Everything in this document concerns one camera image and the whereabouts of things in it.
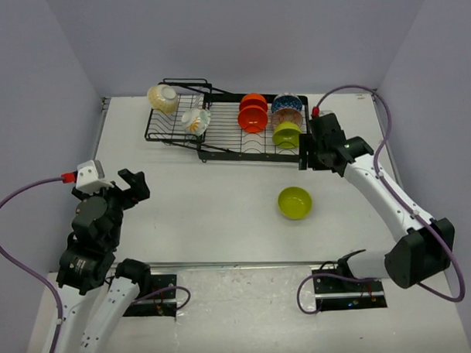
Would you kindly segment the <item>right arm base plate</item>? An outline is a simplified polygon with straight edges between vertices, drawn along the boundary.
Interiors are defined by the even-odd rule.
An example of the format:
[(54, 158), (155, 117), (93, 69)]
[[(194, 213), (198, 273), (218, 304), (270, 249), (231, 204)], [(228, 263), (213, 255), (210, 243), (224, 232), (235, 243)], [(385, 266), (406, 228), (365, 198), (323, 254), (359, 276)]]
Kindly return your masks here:
[(312, 286), (316, 295), (317, 312), (387, 307), (381, 281), (351, 283), (317, 276), (313, 279)]

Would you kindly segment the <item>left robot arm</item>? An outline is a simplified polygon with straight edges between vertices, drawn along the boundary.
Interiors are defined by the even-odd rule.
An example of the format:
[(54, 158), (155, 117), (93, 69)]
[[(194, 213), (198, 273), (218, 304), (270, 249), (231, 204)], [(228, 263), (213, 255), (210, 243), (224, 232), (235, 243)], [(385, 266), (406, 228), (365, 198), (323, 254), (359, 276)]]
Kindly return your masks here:
[(99, 309), (91, 312), (114, 262), (124, 212), (150, 196), (143, 172), (123, 169), (118, 175), (128, 189), (105, 180), (93, 163), (72, 174), (72, 194), (80, 203), (59, 260), (55, 291), (60, 305), (50, 326), (54, 338), (41, 353), (101, 353), (131, 302), (152, 291), (149, 266), (125, 259)]

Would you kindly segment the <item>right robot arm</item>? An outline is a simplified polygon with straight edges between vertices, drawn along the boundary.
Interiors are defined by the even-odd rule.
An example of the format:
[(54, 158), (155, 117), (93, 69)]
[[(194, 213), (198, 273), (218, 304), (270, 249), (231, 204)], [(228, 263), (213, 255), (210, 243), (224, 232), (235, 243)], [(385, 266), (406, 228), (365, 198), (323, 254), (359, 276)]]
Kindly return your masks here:
[(455, 229), (447, 218), (422, 210), (382, 167), (375, 151), (357, 136), (349, 139), (334, 114), (309, 121), (299, 139), (299, 169), (339, 174), (367, 199), (387, 225), (394, 247), (358, 249), (339, 259), (338, 285), (354, 291), (366, 278), (392, 279), (402, 289), (450, 267)]

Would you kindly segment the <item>red patterned bowl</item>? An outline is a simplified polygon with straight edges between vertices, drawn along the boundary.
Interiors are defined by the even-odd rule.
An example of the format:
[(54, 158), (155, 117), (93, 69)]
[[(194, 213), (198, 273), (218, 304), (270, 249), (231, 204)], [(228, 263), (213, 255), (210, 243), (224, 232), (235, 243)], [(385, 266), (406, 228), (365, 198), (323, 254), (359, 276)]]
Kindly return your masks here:
[(302, 113), (295, 108), (280, 108), (272, 115), (271, 125), (275, 129), (284, 122), (292, 122), (301, 127), (303, 122)]

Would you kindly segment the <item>lime green bowl front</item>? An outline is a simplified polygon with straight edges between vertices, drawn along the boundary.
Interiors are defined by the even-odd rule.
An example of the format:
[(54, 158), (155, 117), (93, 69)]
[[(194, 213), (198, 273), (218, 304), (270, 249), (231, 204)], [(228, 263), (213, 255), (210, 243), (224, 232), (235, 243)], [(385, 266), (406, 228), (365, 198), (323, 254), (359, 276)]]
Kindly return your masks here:
[(298, 220), (306, 217), (312, 210), (313, 200), (301, 187), (288, 187), (278, 195), (278, 208), (288, 219)]

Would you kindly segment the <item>blue patterned bowl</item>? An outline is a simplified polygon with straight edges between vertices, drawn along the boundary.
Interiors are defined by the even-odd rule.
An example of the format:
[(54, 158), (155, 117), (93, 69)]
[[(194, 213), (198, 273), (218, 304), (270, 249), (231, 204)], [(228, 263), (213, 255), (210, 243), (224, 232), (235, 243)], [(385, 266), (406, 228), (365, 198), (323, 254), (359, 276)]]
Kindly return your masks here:
[(293, 93), (283, 93), (277, 95), (271, 103), (271, 112), (275, 113), (281, 109), (291, 108), (296, 111), (302, 111), (301, 99)]

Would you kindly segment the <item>orange bowl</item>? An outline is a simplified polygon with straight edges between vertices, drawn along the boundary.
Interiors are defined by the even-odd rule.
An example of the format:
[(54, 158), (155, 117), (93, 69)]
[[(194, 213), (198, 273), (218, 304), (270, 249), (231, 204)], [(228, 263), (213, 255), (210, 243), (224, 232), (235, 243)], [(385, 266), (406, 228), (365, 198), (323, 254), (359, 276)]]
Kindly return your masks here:
[(262, 107), (248, 105), (240, 110), (237, 122), (245, 132), (261, 132), (268, 124), (268, 114)]
[(257, 106), (263, 111), (268, 110), (268, 103), (265, 97), (259, 93), (251, 92), (243, 96), (239, 104), (239, 110), (242, 111), (244, 108), (251, 105)]

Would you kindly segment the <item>lime green bowl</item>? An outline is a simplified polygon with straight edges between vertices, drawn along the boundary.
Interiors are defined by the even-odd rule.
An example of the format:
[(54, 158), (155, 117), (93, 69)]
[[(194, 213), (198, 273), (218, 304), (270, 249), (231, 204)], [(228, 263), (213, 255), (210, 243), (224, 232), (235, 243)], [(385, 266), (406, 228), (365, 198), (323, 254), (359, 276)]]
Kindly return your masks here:
[(294, 149), (299, 146), (300, 127), (294, 122), (283, 122), (275, 127), (272, 142), (282, 149)]
[(306, 217), (312, 210), (313, 200), (301, 187), (288, 187), (278, 195), (278, 208), (288, 219), (298, 220)]

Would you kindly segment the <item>white floral bowl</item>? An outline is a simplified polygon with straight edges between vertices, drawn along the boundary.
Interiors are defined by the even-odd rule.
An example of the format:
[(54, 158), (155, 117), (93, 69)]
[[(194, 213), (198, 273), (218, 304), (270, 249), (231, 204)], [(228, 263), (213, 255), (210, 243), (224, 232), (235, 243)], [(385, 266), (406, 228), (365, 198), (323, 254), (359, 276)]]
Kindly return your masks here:
[(186, 134), (201, 136), (211, 120), (211, 112), (204, 108), (192, 108), (181, 117), (183, 130)]

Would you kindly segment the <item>orange bowl front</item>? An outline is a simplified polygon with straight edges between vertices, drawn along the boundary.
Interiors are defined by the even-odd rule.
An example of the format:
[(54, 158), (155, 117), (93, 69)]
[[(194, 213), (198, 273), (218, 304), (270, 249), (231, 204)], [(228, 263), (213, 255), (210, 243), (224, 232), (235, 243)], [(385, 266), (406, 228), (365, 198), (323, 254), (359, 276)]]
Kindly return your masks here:
[(240, 110), (237, 122), (245, 132), (261, 132), (268, 124), (268, 114), (262, 107), (248, 105)]

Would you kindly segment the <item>yellow checkered white bowl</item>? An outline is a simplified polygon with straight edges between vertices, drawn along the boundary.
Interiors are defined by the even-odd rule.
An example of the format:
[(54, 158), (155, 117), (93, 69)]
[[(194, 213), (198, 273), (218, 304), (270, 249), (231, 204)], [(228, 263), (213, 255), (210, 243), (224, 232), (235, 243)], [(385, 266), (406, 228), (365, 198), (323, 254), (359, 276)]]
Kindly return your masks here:
[(150, 87), (147, 98), (153, 109), (158, 109), (166, 114), (174, 113), (178, 108), (178, 94), (173, 87), (167, 84), (158, 84)]

